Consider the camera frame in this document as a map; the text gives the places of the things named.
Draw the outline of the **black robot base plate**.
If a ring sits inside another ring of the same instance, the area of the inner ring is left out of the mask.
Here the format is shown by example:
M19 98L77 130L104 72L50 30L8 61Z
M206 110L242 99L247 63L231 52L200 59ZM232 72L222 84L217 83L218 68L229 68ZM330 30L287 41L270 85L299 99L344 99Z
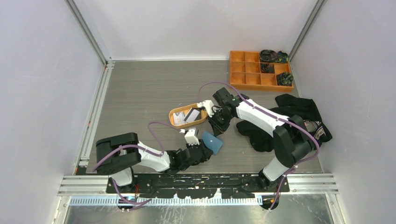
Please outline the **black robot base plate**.
M228 174L135 174L130 185L119 187L120 193L142 198L213 198L217 191L222 199L252 198L256 193L289 192L286 181L265 185L261 176L252 173Z

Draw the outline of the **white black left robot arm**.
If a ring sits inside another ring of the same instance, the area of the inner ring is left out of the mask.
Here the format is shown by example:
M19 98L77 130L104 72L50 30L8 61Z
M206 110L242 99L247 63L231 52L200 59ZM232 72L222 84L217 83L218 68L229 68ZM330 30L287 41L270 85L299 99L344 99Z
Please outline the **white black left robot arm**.
M213 155L202 139L197 144L186 144L185 149L161 152L138 140L136 133L125 133L96 142L97 163L93 170L107 175L126 193L136 187L132 167L136 164L158 173L175 174L191 166L206 162Z

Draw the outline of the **blue leather card holder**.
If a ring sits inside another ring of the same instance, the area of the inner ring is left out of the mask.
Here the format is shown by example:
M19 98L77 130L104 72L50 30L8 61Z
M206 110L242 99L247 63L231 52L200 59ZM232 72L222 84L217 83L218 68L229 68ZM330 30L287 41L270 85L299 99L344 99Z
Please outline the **blue leather card holder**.
M214 155L217 155L223 146L224 142L223 140L217 138L213 134L209 132L204 132L202 134L202 140L205 144L205 146L210 149Z

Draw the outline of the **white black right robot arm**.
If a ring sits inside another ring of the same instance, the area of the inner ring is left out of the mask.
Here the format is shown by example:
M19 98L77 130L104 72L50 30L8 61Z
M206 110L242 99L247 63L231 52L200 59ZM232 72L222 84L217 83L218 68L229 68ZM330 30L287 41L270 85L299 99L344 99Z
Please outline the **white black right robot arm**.
M215 136L223 134L233 118L240 118L272 137L275 157L259 172L259 185L264 191L272 191L279 177L319 148L319 143L297 115L290 118L277 114L243 95L233 96L226 88L216 91L213 98L218 105L213 112L208 109L207 113Z

